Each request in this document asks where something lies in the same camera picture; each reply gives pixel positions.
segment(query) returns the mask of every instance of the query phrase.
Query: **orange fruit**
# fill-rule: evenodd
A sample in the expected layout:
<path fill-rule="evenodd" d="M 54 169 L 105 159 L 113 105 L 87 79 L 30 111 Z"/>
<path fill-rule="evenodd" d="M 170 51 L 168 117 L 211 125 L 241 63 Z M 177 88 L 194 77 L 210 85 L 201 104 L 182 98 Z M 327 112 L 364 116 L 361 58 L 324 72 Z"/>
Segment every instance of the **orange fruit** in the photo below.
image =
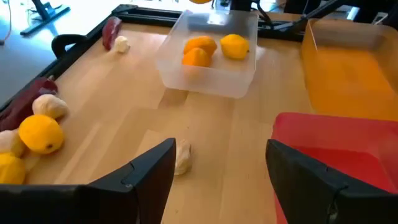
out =
<path fill-rule="evenodd" d="M 49 116 L 35 114 L 27 117 L 18 129 L 22 142 L 32 151 L 48 154 L 59 149 L 63 143 L 63 131 Z"/>
<path fill-rule="evenodd" d="M 211 64 L 211 57 L 205 50 L 195 47 L 184 55 L 182 58 L 182 64 L 209 67 Z"/>
<path fill-rule="evenodd" d="M 188 42 L 185 44 L 184 54 L 196 47 L 205 50 L 205 52 L 211 57 L 214 54 L 214 51 L 217 49 L 217 44 L 213 38 L 208 36 L 195 37 L 188 40 Z"/>
<path fill-rule="evenodd" d="M 189 0 L 189 1 L 196 3 L 196 4 L 204 4 L 204 3 L 211 2 L 211 0 Z"/>

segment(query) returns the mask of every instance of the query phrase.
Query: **black cable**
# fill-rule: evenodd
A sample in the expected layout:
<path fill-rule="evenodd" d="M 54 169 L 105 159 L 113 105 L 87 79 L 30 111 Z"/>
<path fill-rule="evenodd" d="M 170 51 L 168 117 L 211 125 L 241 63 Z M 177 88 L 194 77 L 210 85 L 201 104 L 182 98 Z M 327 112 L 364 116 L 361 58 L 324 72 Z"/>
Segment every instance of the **black cable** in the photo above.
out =
<path fill-rule="evenodd" d="M 308 2 L 309 2 L 310 0 L 307 0 L 307 2 L 305 3 L 305 6 L 304 6 L 304 9 L 303 9 L 303 15 L 305 14 L 305 10 L 307 9 L 307 6 L 308 6 Z"/>
<path fill-rule="evenodd" d="M 271 18 L 267 15 L 267 13 L 262 9 L 262 7 L 260 6 L 260 0 L 258 1 L 253 1 L 254 3 L 257 4 L 257 8 L 259 10 L 259 12 L 261 13 L 261 19 L 269 26 L 271 26 L 271 29 L 273 29 L 274 25 L 272 25 L 272 21 Z"/>
<path fill-rule="evenodd" d="M 11 5 L 10 0 L 7 1 L 8 10 L 9 10 L 9 27 L 5 38 L 0 39 L 0 45 L 3 46 L 6 43 L 6 40 L 10 37 L 12 31 L 12 14 L 11 14 Z"/>

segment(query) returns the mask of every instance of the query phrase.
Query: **clear plastic container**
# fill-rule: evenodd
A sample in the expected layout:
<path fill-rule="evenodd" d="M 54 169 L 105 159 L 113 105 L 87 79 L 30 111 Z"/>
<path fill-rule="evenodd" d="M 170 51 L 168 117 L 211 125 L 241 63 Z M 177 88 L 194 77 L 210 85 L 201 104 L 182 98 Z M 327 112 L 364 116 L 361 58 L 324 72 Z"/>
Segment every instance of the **clear plastic container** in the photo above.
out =
<path fill-rule="evenodd" d="M 305 84 L 317 113 L 398 120 L 398 32 L 310 20 L 302 45 Z"/>
<path fill-rule="evenodd" d="M 256 71 L 257 23 L 258 15 L 252 12 L 183 12 L 156 56 L 164 85 L 179 90 L 243 97 Z M 249 41 L 249 52 L 244 60 L 223 56 L 220 39 L 228 34 L 239 34 Z M 201 35 L 214 38 L 218 46 L 211 66 L 182 65 L 185 43 Z"/>

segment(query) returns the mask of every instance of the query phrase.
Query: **red tray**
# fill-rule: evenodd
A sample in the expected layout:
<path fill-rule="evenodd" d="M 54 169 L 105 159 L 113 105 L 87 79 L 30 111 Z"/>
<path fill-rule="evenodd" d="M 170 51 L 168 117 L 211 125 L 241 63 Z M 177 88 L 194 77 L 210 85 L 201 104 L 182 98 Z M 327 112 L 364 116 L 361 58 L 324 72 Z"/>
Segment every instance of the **red tray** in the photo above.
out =
<path fill-rule="evenodd" d="M 282 113 L 272 139 L 347 175 L 398 193 L 398 122 Z M 275 197 L 278 223 L 287 223 Z"/>

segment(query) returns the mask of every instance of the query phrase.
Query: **yellow lemon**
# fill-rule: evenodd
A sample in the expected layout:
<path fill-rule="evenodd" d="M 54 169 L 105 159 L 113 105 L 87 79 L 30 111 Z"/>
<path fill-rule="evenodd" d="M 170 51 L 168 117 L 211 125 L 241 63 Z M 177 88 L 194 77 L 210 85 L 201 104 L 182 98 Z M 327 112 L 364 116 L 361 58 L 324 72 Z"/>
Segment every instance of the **yellow lemon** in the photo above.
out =
<path fill-rule="evenodd" d="M 19 137 L 32 151 L 48 154 L 59 149 L 63 142 L 63 131 L 58 123 L 42 114 L 27 117 L 19 126 Z"/>
<path fill-rule="evenodd" d="M 213 38 L 208 36 L 195 37 L 188 40 L 188 42 L 185 44 L 184 54 L 196 47 L 205 50 L 205 52 L 211 57 L 214 51 L 217 49 L 217 44 Z"/>
<path fill-rule="evenodd" d="M 225 57 L 243 60 L 249 52 L 249 42 L 238 34 L 227 35 L 220 42 Z"/>
<path fill-rule="evenodd" d="M 0 154 L 0 184 L 23 184 L 25 165 L 22 159 L 13 153 Z"/>

